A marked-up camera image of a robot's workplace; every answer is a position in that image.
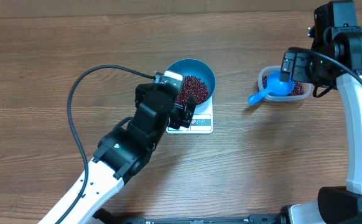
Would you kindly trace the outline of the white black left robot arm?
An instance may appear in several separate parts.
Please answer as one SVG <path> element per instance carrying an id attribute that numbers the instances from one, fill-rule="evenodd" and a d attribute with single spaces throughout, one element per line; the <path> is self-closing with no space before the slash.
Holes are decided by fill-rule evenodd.
<path id="1" fill-rule="evenodd" d="M 98 143 L 87 168 L 41 223 L 87 223 L 149 162 L 166 128 L 189 127 L 196 102 L 178 84 L 140 84 L 136 113 L 119 122 Z"/>

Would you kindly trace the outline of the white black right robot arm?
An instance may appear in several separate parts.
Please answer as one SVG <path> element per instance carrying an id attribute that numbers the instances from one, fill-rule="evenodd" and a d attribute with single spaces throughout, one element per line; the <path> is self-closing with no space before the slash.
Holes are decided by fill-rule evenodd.
<path id="1" fill-rule="evenodd" d="M 309 30 L 311 48 L 287 49 L 280 79 L 337 90 L 343 102 L 348 140 L 348 173 L 341 187 L 322 187 L 311 202 L 282 212 L 287 223 L 362 223 L 362 28 L 353 1 L 316 8 Z"/>

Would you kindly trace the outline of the blue plastic measuring scoop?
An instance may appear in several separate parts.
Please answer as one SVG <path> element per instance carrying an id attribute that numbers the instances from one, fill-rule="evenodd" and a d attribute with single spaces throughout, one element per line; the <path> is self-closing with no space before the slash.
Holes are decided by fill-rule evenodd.
<path id="1" fill-rule="evenodd" d="M 258 103 L 270 93 L 275 93 L 281 96 L 287 96 L 290 94 L 294 89 L 295 82 L 292 81 L 290 77 L 287 77 L 286 81 L 280 81 L 280 76 L 280 71 L 271 72 L 267 77 L 265 89 L 251 95 L 248 98 L 248 104 L 253 105 Z"/>

